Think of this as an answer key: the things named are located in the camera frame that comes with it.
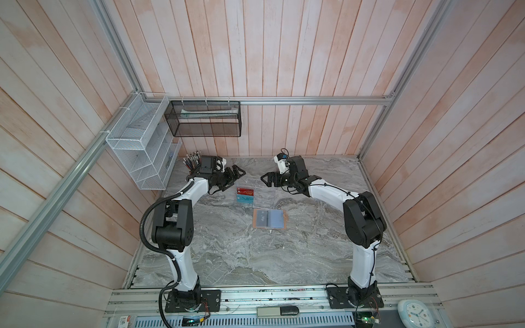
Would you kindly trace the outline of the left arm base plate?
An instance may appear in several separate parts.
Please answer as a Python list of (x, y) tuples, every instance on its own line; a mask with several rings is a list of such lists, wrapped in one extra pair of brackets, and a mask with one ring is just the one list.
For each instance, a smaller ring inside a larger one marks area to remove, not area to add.
[(197, 295), (195, 291), (178, 291), (176, 289), (168, 293), (168, 300), (164, 307), (166, 313), (189, 313), (196, 308), (197, 312), (218, 312), (221, 303), (221, 290), (204, 290)]

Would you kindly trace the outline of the white analog clock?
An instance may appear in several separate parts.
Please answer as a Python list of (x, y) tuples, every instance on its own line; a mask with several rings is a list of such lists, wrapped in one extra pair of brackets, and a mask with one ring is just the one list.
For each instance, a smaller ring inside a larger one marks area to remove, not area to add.
[(430, 309), (417, 299), (400, 301), (397, 310), (406, 328), (434, 328), (436, 326)]

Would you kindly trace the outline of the red credit card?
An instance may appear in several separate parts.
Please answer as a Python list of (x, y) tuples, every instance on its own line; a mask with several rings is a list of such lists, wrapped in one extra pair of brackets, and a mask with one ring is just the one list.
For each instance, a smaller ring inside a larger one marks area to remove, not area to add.
[(248, 188), (237, 188), (238, 195), (254, 196), (254, 190)]

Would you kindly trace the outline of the clear acrylic organizer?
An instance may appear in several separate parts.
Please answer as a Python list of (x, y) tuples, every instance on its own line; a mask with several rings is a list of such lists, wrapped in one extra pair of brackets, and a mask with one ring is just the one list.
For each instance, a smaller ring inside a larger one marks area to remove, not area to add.
[(235, 183), (236, 197), (237, 188), (248, 188), (254, 190), (254, 203), (252, 206), (257, 209), (280, 209), (282, 200), (282, 191), (277, 187), (266, 187), (265, 184), (258, 179), (240, 180)]

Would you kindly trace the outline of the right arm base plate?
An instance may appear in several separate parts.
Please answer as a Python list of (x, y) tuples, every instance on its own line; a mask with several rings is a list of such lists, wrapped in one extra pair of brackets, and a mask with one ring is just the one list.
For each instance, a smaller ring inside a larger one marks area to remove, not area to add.
[(358, 288), (355, 286), (341, 287), (335, 284), (327, 284), (325, 291), (327, 292), (329, 306), (332, 309), (384, 307), (384, 301), (377, 283), (366, 288)]

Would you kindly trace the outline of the grey black handheld device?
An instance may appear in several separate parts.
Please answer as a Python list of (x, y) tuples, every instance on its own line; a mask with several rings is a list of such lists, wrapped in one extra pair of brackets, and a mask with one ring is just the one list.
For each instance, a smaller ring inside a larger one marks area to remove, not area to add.
[(297, 317), (299, 308), (297, 306), (263, 306), (256, 309), (258, 318), (280, 318)]

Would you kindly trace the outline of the black mesh wall basket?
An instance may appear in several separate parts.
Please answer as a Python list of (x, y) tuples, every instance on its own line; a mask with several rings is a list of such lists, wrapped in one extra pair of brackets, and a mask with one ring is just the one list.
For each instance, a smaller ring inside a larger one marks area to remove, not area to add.
[(175, 137), (240, 137), (237, 101), (170, 101), (164, 118)]

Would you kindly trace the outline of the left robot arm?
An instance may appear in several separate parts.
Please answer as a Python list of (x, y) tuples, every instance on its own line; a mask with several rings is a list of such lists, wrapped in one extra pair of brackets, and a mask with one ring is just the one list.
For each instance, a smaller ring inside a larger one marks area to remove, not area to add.
[(168, 259), (173, 282), (167, 285), (168, 301), (185, 311), (201, 304), (200, 279), (191, 259), (194, 238), (194, 205), (204, 195), (232, 187), (246, 171), (227, 166), (222, 157), (202, 156), (184, 187), (150, 205), (139, 224), (139, 237), (150, 251)]

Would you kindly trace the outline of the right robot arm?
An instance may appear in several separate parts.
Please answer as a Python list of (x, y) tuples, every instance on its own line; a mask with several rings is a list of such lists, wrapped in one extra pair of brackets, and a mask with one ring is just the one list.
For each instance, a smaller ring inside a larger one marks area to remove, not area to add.
[(377, 250), (387, 225), (377, 200), (368, 191), (357, 193), (310, 175), (301, 156), (279, 153), (278, 171), (261, 176), (267, 187), (280, 187), (292, 195), (305, 195), (329, 204), (343, 214), (345, 232), (354, 244), (353, 265), (348, 278), (348, 300), (354, 307), (378, 293), (375, 269)]

